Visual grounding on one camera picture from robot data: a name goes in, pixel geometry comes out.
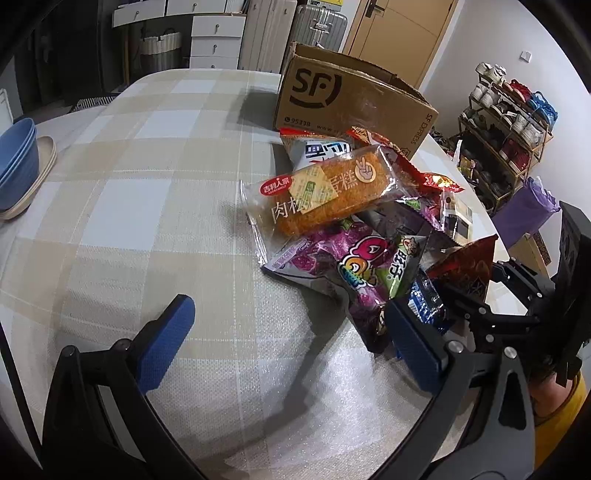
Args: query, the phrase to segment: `white drawer unit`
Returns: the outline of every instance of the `white drawer unit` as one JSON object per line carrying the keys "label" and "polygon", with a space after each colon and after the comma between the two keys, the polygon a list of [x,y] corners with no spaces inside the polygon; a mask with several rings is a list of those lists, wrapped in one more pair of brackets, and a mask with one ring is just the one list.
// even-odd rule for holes
{"label": "white drawer unit", "polygon": [[145,0],[120,7],[113,12],[113,26],[164,16],[166,0]]}
{"label": "white drawer unit", "polygon": [[227,14],[239,14],[242,12],[244,0],[226,0],[226,13]]}
{"label": "white drawer unit", "polygon": [[241,38],[236,37],[194,37],[191,40],[191,56],[238,58],[240,42]]}
{"label": "white drawer unit", "polygon": [[225,9],[226,0],[168,0],[166,15],[218,14]]}
{"label": "white drawer unit", "polygon": [[227,57],[191,57],[189,68],[192,69],[229,69],[238,68],[238,57],[229,59]]}
{"label": "white drawer unit", "polygon": [[244,32],[244,15],[200,15],[193,17],[192,37],[240,37]]}

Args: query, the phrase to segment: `stacked plates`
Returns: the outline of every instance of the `stacked plates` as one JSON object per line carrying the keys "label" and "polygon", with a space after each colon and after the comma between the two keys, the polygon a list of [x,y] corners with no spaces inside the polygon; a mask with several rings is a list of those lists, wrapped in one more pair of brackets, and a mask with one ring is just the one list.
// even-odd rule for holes
{"label": "stacked plates", "polygon": [[57,159],[57,149],[56,143],[53,141],[52,137],[37,138],[37,150],[39,157],[39,175],[37,176],[37,179],[12,208],[0,212],[0,220],[9,220],[16,217],[31,204],[37,191],[41,187],[41,184],[43,184],[49,175],[51,168],[55,164]]}

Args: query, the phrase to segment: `white wall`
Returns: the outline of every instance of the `white wall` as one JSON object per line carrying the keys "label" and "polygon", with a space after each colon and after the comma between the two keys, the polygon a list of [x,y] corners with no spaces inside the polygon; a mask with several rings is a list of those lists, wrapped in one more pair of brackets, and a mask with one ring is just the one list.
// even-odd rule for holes
{"label": "white wall", "polygon": [[[532,52],[530,63],[519,59]],[[591,218],[591,95],[558,44],[518,0],[466,0],[454,33],[423,92],[439,111],[436,128],[457,133],[458,114],[478,81],[479,62],[498,63],[532,91],[540,90],[558,111],[554,139],[542,163],[532,170],[558,199],[571,203]],[[557,268],[560,214],[540,232]]]}
{"label": "white wall", "polygon": [[8,94],[8,103],[12,116],[17,118],[22,115],[21,98],[18,96],[17,76],[14,71],[14,57],[0,75],[0,88],[4,88]]}

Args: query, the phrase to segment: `table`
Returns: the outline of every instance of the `table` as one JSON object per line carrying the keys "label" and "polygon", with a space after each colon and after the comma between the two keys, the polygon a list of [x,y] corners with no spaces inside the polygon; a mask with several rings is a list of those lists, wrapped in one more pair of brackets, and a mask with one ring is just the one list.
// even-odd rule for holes
{"label": "table", "polygon": [[[195,325],[148,398],[211,478],[365,479],[418,419],[429,396],[403,362],[367,352],[333,300],[258,268],[238,181],[290,169],[272,131],[279,80],[142,78],[60,153],[29,210],[0,226],[0,241],[14,234],[0,319],[39,432],[61,348],[132,338],[177,293],[195,300]],[[466,188],[476,238],[494,232],[430,136],[413,163]],[[500,242],[495,257],[508,258]],[[489,304],[516,313],[504,288],[491,286]],[[6,388],[0,375],[0,403]],[[441,455],[469,412],[467,401]]]}

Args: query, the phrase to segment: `wooden door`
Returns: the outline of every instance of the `wooden door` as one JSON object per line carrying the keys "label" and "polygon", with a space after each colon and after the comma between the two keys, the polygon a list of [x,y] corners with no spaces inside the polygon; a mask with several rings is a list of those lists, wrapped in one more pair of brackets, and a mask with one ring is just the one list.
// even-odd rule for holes
{"label": "wooden door", "polygon": [[361,0],[343,52],[418,87],[456,4],[457,0]]}

